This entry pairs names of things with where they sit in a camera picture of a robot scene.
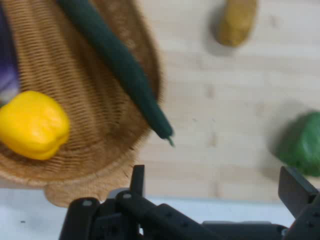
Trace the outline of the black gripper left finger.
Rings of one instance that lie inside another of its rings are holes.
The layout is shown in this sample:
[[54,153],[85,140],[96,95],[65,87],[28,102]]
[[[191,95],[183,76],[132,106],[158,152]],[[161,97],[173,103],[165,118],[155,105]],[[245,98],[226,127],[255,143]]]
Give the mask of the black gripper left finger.
[[144,197],[145,167],[135,165],[130,186],[114,198],[74,200],[68,207],[61,240],[213,240],[203,225],[167,204]]

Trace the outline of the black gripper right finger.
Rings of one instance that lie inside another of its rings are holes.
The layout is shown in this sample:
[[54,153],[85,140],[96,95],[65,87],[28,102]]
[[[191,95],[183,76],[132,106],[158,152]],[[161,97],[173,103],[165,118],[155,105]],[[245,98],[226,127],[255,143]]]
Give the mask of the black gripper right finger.
[[278,196],[294,217],[284,234],[285,240],[318,240],[320,238],[320,191],[296,168],[280,169]]

